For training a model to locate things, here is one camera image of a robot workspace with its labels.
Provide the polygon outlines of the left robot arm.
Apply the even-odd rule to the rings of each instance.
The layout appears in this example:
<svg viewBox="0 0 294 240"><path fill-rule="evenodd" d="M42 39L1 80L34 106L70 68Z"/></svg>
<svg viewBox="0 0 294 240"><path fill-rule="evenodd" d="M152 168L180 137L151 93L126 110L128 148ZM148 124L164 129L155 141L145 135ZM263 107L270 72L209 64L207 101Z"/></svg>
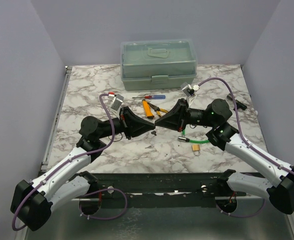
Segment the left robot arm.
<svg viewBox="0 0 294 240"><path fill-rule="evenodd" d="M20 219L30 230L36 231L57 208L73 198L93 197L98 190L96 178L78 171L107 148L101 139L114 138L120 133L131 139L154 129L154 123L136 116L127 106L120 109L119 117L106 121L85 117L79 130L80 140L61 162L40 177L30 182L22 180L16 185L11 205L13 220Z"/></svg>

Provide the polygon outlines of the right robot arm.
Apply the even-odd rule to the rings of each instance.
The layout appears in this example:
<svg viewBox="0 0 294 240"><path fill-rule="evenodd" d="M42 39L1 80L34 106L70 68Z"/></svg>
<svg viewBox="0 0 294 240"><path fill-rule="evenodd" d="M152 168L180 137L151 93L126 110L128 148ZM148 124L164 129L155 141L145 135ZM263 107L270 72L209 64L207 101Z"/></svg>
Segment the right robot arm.
<svg viewBox="0 0 294 240"><path fill-rule="evenodd" d="M294 212L294 166L277 159L246 139L239 129L227 121L232 116L228 103L215 99L205 110L190 108L187 100L179 99L172 110L155 124L158 127L181 132L187 125L210 127L209 142L254 168L263 177L253 177L234 170L225 172L217 183L217 191L228 196L244 192L269 200L280 212Z"/></svg>

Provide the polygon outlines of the green cable lock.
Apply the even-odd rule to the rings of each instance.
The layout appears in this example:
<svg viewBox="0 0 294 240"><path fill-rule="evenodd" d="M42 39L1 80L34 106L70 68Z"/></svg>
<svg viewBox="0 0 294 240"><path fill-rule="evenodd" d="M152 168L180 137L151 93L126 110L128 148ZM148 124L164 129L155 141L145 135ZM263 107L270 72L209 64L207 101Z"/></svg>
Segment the green cable lock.
<svg viewBox="0 0 294 240"><path fill-rule="evenodd" d="M185 136L185 130L182 131L181 136L178 137L178 140L180 142L192 143L192 144L207 144L207 143L209 143L209 140L195 140L195 139L187 138Z"/></svg>

